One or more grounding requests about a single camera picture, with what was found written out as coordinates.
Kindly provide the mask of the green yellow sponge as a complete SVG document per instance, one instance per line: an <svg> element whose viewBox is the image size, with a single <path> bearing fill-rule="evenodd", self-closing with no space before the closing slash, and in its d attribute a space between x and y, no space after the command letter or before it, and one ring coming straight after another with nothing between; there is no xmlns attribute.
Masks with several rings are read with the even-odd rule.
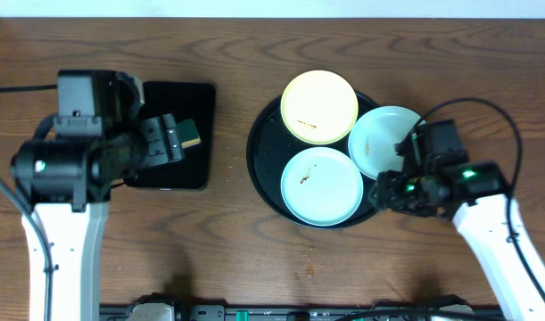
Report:
<svg viewBox="0 0 545 321"><path fill-rule="evenodd" d="M192 119L186 119L177 123L177 132L178 140L183 149L201 142L198 129Z"/></svg>

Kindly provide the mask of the light blue plate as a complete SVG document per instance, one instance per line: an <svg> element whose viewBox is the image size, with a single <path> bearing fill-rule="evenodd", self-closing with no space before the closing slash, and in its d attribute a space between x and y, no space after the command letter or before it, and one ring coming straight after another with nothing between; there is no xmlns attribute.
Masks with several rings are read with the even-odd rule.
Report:
<svg viewBox="0 0 545 321"><path fill-rule="evenodd" d="M359 171L372 179L381 172L400 171L403 157L395 146L419 119L419 114L400 106L378 107L361 116L348 139L350 158Z"/></svg>
<svg viewBox="0 0 545 321"><path fill-rule="evenodd" d="M364 183L355 163L343 152L312 147L293 156L280 179L289 211L312 226L335 226L359 208Z"/></svg>

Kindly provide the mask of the light blue plate front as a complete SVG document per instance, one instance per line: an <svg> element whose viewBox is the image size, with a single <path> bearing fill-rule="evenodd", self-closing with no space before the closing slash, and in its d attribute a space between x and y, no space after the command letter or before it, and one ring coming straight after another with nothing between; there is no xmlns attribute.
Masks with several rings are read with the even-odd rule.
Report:
<svg viewBox="0 0 545 321"><path fill-rule="evenodd" d="M335 226L359 208L364 183L355 163L343 152L312 147L293 156L280 179L289 211L312 226Z"/></svg>

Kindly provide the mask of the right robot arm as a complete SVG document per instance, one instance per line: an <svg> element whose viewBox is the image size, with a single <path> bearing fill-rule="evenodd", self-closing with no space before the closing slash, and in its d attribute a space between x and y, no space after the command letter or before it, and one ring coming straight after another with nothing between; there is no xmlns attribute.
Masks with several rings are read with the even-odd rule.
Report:
<svg viewBox="0 0 545 321"><path fill-rule="evenodd" d="M545 320L545 265L493 162L433 172L385 171L369 200L380 210L449 220L478 260L507 320Z"/></svg>

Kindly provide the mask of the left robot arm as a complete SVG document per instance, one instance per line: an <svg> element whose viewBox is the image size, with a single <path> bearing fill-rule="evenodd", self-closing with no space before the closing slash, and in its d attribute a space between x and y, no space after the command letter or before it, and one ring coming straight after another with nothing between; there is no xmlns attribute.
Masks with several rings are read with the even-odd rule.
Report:
<svg viewBox="0 0 545 321"><path fill-rule="evenodd" d="M29 247L33 320L99 318L100 258L111 185L184 157L194 128L170 114L104 124L100 116L44 119L12 159Z"/></svg>

